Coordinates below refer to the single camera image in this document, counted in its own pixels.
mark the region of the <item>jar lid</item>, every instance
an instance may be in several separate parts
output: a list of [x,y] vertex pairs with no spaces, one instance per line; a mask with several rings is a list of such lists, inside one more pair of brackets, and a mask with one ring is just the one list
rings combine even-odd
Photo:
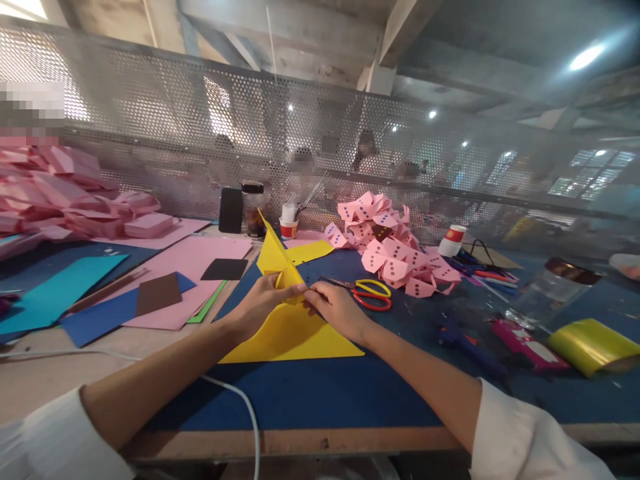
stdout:
[[582,285],[593,285],[602,278],[601,274],[578,267],[562,260],[560,257],[552,257],[547,260],[545,268],[558,277],[566,278]]
[[265,192],[265,186],[256,181],[244,181],[242,182],[242,192],[249,194],[259,194]]

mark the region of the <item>ceiling light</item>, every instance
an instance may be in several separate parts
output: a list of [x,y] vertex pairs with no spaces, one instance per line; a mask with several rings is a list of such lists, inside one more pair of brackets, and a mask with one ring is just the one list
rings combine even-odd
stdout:
[[605,48],[602,45],[594,45],[584,50],[584,52],[574,58],[569,66],[569,70],[580,70],[586,67],[592,61],[596,60],[604,50]]

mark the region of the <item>glass jar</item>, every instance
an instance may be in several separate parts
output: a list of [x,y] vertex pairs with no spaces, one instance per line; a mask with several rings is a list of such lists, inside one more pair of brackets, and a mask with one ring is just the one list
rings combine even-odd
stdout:
[[250,237],[264,237],[267,228],[258,209],[264,210],[266,204],[265,186],[257,181],[242,182],[242,197],[245,206],[245,220],[247,221],[247,235]]
[[558,257],[547,260],[544,270],[526,284],[505,311],[505,318],[533,330],[550,322],[568,304],[589,290],[602,275]]

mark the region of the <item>yellow scissors handle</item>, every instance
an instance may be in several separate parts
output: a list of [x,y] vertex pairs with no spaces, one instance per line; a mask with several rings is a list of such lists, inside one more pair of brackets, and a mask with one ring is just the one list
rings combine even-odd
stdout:
[[[377,287],[380,287],[382,289],[382,291],[372,289],[372,288],[364,285],[365,283],[370,283],[372,285],[376,285]],[[389,290],[388,286],[386,286],[384,283],[378,282],[378,280],[371,280],[371,279],[356,280],[355,281],[355,286],[356,287],[360,287],[360,288],[362,288],[362,290],[368,291],[369,293],[372,293],[374,295],[378,295],[379,297],[391,298],[391,290]]]

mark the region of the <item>metal mesh panel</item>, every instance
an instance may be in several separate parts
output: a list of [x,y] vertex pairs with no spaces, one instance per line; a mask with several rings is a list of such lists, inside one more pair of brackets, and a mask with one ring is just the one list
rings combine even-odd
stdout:
[[302,227],[320,229],[337,202],[371,189],[410,206],[430,243],[454,221],[469,238],[512,245],[526,243],[518,232],[540,234],[531,225],[571,237],[592,218],[638,233],[628,215],[592,204],[637,152],[596,140],[10,17],[0,17],[0,80],[64,82],[66,144],[176,215],[217,217],[220,188],[242,179],[263,181],[277,213],[321,179]]

